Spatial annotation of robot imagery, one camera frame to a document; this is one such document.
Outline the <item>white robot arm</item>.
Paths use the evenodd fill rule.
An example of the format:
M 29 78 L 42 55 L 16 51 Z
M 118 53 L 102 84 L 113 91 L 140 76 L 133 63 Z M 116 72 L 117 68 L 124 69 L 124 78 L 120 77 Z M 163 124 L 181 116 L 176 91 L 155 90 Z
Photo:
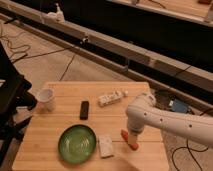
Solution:
M 133 144 L 149 125 L 213 148 L 213 117 L 187 115 L 155 107 L 151 93 L 138 95 L 127 107 L 128 142 Z

